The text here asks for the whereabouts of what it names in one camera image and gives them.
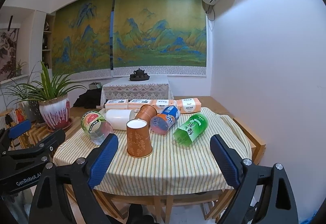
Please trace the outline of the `brown paper cup gold rim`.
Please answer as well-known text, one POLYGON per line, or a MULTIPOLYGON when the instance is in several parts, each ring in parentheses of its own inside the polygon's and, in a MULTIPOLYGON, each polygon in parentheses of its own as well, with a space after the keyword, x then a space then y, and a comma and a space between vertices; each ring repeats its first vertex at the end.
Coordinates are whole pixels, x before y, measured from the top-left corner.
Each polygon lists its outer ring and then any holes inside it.
POLYGON ((133 119, 127 122, 127 152, 134 158, 151 155, 149 126, 145 120, 133 119))

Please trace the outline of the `grapefruit label plastic cup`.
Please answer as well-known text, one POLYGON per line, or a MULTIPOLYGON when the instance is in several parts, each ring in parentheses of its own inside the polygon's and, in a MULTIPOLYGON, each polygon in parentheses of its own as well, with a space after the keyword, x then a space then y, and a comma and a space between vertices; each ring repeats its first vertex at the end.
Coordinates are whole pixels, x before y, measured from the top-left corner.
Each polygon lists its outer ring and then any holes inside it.
POLYGON ((87 111, 81 118, 81 127, 95 145, 101 145, 113 133, 112 125, 98 111, 87 111))

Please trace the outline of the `green tea label cup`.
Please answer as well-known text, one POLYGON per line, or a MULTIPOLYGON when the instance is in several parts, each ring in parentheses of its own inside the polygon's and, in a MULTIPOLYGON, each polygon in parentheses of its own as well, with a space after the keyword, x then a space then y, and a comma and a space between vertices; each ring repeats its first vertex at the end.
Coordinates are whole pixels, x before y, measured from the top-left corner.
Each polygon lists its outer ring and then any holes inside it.
POLYGON ((192 115, 174 132, 174 139, 180 145, 189 147, 208 127, 208 119, 201 113, 192 115))

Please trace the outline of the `brown paper cup lying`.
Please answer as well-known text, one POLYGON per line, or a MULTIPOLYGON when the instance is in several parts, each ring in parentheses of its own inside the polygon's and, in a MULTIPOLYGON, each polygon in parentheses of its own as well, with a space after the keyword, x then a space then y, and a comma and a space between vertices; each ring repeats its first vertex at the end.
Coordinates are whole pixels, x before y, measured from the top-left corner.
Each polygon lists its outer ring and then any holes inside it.
POLYGON ((156 115, 157 115, 156 109, 152 105, 145 104, 140 108, 135 118, 144 120, 147 122, 148 125, 150 125, 151 119, 156 115))

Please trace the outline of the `blue orange label cup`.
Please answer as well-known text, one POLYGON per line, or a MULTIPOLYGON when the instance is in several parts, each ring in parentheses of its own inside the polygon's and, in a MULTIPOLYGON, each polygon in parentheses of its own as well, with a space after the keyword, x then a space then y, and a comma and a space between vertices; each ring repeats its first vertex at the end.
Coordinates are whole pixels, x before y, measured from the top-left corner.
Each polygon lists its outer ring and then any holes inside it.
POLYGON ((150 120, 151 130, 159 135, 165 135, 174 126, 180 117, 180 111, 176 106, 168 106, 150 120))

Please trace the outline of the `red white flower pot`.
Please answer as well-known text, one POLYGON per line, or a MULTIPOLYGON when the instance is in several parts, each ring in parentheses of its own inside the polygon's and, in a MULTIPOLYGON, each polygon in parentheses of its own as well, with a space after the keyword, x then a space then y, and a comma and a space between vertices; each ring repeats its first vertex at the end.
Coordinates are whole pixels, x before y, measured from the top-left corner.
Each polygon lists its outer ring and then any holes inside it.
POLYGON ((49 129, 57 130, 68 127, 70 100, 67 94, 47 101, 39 101, 39 110, 49 129))

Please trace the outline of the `green spider plant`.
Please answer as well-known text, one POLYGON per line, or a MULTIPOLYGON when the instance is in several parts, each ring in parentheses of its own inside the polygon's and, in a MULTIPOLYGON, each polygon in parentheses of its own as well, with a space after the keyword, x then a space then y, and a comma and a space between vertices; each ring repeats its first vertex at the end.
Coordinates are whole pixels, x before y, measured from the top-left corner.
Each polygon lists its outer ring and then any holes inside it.
POLYGON ((10 102, 14 104, 31 101, 40 103, 66 96, 76 89, 86 89, 81 82, 72 80, 70 73, 51 75, 42 61, 37 64, 41 66, 41 70, 32 71, 26 83, 17 83, 13 79, 11 84, 1 88, 1 95, 10 96, 10 102))

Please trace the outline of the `tissue pack far left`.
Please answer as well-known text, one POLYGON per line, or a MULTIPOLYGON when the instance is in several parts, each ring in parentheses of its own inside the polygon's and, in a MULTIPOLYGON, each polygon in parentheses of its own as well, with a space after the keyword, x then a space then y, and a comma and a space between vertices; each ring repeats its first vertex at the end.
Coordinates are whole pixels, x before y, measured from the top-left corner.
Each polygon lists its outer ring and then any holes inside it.
POLYGON ((128 100, 127 99, 112 99, 107 100, 105 103, 105 109, 128 109, 128 100))

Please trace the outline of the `tissue pack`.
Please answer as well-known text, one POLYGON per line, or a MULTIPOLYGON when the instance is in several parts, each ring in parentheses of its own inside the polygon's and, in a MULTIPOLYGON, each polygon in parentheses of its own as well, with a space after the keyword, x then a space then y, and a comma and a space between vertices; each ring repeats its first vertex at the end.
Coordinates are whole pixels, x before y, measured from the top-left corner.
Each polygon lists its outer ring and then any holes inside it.
POLYGON ((152 99, 133 99, 128 102, 128 109, 138 112, 143 105, 150 105, 152 99))
POLYGON ((105 103, 105 109, 128 109, 128 100, 127 99, 112 99, 107 100, 105 103))
POLYGON ((161 113, 169 106, 177 106, 177 102, 176 100, 155 99, 150 102, 150 105, 156 109, 157 113, 161 113))
POLYGON ((198 98, 179 99, 176 103, 181 114, 198 113, 201 110, 201 102, 198 98))

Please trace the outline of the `black bag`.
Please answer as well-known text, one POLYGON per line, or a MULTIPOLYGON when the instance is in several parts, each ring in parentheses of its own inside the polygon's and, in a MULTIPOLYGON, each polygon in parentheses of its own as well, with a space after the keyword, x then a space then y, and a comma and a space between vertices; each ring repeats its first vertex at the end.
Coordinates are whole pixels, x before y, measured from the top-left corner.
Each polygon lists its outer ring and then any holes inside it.
POLYGON ((89 89, 81 94, 75 101, 73 107, 83 107, 85 109, 95 109, 101 106, 102 89, 89 89))

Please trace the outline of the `striped tablecloth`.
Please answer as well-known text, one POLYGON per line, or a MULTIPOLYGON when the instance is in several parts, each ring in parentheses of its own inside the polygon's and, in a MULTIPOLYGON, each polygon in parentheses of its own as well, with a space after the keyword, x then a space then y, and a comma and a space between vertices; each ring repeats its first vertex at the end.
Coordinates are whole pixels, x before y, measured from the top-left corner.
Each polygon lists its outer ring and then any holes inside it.
POLYGON ((190 115, 182 114, 168 134, 150 133, 152 153, 134 158, 127 153, 127 133, 115 130, 118 150, 100 185, 95 189, 122 196, 194 194, 229 188, 210 151, 210 138, 219 134, 228 147, 242 158, 251 158, 250 142, 228 115, 219 115, 203 107, 207 129, 189 146, 174 139, 176 128, 190 115))

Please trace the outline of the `lace covered side table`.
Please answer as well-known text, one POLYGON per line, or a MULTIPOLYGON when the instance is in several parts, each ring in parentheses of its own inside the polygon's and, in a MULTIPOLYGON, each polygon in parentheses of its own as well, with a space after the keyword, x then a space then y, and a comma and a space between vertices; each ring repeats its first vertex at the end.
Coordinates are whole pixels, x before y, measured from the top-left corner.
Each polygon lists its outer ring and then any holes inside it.
POLYGON ((168 77, 153 75, 146 81, 130 81, 128 77, 114 78, 102 86, 100 106, 107 100, 114 99, 168 99, 174 96, 170 88, 168 77))

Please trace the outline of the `black teapot set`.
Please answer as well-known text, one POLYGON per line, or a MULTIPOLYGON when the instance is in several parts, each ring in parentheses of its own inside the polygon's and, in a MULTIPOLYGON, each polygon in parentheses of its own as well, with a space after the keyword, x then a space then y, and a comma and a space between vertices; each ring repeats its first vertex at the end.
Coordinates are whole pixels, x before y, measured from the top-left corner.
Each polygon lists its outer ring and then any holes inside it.
POLYGON ((135 70, 129 77, 130 81, 138 82, 138 81, 147 81, 150 79, 150 76, 145 73, 145 70, 141 70, 138 68, 135 70))

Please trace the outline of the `landscape painting blind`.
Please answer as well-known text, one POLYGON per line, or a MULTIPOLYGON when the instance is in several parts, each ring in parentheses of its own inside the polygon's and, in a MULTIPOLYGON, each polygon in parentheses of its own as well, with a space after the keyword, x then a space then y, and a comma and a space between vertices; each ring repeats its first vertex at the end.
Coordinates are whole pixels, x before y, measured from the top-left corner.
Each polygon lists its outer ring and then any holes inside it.
POLYGON ((206 16, 201 0, 115 0, 113 74, 204 77, 206 16))
POLYGON ((53 74, 101 79, 110 70, 110 21, 113 0, 77 0, 55 13, 53 74))

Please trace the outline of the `wooden wall shelf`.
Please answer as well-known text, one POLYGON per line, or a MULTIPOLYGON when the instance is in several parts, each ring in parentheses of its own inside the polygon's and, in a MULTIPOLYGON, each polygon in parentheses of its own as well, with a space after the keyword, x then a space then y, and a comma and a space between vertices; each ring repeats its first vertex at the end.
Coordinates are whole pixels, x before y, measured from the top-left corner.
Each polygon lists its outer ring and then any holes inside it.
POLYGON ((42 62, 49 69, 52 68, 52 47, 53 47, 53 31, 55 16, 47 14, 45 17, 42 44, 42 62))

